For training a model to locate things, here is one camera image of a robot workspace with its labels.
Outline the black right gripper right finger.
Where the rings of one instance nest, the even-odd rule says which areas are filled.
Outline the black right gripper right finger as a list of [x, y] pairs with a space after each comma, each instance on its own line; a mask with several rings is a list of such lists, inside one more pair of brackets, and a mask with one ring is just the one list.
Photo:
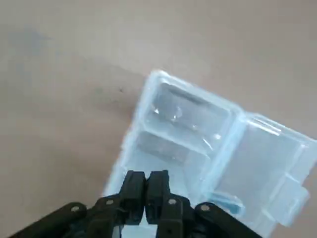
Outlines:
[[192, 207], [188, 198], [173, 194], [167, 170], [152, 172], [145, 195], [147, 222], [157, 238], [249, 238], [250, 229], [213, 203]]

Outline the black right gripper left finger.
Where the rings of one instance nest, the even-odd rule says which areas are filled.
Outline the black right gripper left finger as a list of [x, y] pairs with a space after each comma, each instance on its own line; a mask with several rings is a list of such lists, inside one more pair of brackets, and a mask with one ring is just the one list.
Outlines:
[[139, 225], [145, 206], [144, 172], [128, 171], [119, 193], [88, 208], [71, 202], [12, 234], [13, 238], [120, 238], [124, 226]]

